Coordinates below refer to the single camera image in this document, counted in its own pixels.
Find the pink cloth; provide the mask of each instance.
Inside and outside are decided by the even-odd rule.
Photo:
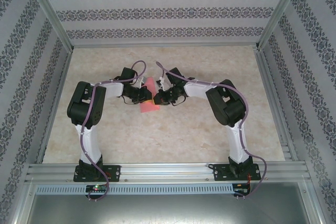
[[[153,98],[156,95],[154,78],[149,77],[147,79],[146,83],[144,84],[144,86],[147,86],[147,89],[152,93],[152,100],[151,101],[146,101],[144,103],[140,103],[141,113],[160,110],[160,106],[155,105],[154,101],[153,101]]]

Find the beige floor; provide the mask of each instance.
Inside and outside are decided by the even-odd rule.
[[[168,69],[178,67],[186,77],[230,79],[249,102],[249,150],[267,161],[285,160],[251,47],[142,47],[74,50],[44,163],[78,162],[77,132],[66,115],[78,81],[114,78],[139,59],[148,64],[145,75],[155,80],[161,74],[156,60]],[[135,69],[140,72],[142,65]],[[105,163],[226,162],[229,153],[225,128],[216,121],[208,101],[199,98],[149,113],[112,98],[105,101],[98,130]]]

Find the wall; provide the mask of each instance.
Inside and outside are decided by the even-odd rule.
[[[264,48],[298,157],[336,222],[336,0],[291,0]]]
[[[79,45],[257,42],[279,0],[50,0]]]
[[[67,52],[37,0],[0,0],[0,223],[50,120]]]

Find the enclosure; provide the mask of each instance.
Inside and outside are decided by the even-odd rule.
[[[0,223],[336,222],[335,15],[336,0],[0,0]],[[141,113],[111,98],[98,142],[119,181],[87,201],[68,104],[137,60],[155,81],[159,61],[244,94],[268,166],[253,196],[208,168],[229,156],[208,101]]]

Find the floor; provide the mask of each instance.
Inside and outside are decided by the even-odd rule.
[[[185,77],[230,79],[249,103],[245,131],[250,152],[267,161],[285,160],[252,47],[140,47],[74,50],[44,163],[78,162],[79,139],[66,113],[77,83],[112,79],[139,59],[148,65],[145,75],[155,80],[161,75],[155,61],[167,69],[178,67]],[[135,69],[141,72],[142,65]],[[227,162],[229,154],[225,128],[200,98],[147,113],[121,98],[105,100],[98,141],[105,163]]]

